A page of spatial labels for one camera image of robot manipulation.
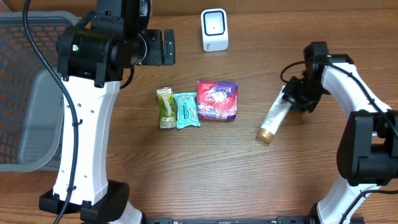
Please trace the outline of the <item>teal wipes packet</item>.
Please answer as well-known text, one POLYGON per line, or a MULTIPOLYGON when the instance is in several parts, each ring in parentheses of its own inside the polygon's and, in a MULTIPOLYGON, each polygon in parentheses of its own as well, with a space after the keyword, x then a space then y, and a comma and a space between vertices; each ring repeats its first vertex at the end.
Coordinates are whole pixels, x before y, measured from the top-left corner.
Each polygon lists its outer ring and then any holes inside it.
POLYGON ((197 93, 175 93, 173 98, 177 104, 177 129, 187 126, 200 127, 196 103, 197 93))

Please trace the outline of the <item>green juice carton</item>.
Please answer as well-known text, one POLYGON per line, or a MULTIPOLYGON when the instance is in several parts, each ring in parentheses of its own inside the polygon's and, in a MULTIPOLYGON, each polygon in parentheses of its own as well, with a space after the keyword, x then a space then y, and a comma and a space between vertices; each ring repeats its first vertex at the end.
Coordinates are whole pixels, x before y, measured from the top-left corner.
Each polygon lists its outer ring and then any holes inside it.
POLYGON ((160 128, 176 128, 177 117, 172 89, 170 87, 157 89, 157 100, 159 104, 160 128))

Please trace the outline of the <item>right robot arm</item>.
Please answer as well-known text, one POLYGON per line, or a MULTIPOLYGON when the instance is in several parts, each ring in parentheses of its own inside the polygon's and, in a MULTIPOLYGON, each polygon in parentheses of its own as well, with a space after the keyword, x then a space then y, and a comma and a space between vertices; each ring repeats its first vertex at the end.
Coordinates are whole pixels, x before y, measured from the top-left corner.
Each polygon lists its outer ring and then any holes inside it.
POLYGON ((312 42, 303 56, 303 77, 286 82, 283 100, 311 113, 322 95, 331 95, 348 119, 336 153, 340 176, 303 222, 364 223, 353 215, 370 195, 397 194, 383 189, 397 178, 397 111, 369 89, 349 55, 312 42))

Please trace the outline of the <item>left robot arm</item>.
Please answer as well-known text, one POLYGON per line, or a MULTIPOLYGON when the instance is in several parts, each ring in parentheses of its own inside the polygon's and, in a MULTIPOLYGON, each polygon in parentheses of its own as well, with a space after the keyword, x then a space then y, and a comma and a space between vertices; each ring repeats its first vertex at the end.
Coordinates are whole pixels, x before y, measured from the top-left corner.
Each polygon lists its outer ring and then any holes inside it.
POLYGON ((62 154, 54 187, 39 208, 84 223, 144 223, 129 203, 129 185, 106 175, 112 110, 130 84, 125 69, 173 65, 173 30, 149 29, 150 1, 98 1, 96 10, 67 27, 57 40, 56 80, 64 95, 62 154))

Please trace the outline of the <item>white tube with gold cap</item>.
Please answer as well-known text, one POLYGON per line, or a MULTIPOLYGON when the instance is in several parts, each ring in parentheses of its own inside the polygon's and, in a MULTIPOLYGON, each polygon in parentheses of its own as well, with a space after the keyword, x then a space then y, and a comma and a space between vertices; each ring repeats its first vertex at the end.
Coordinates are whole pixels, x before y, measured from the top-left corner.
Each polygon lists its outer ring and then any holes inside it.
POLYGON ((285 85, 282 86, 277 98, 273 102, 263 123, 261 124, 261 127, 257 132, 257 139, 266 144, 271 143, 292 106, 289 102, 282 98, 284 96, 284 88, 285 85))

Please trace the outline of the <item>red purple pad package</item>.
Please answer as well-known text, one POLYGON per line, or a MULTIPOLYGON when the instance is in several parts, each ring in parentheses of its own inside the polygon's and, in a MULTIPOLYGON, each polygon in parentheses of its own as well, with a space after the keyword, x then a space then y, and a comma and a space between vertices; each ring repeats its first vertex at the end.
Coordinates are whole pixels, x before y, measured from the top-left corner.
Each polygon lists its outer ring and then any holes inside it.
POLYGON ((238 85, 234 82, 197 83, 197 111, 202 120, 232 121, 238 110, 238 85))

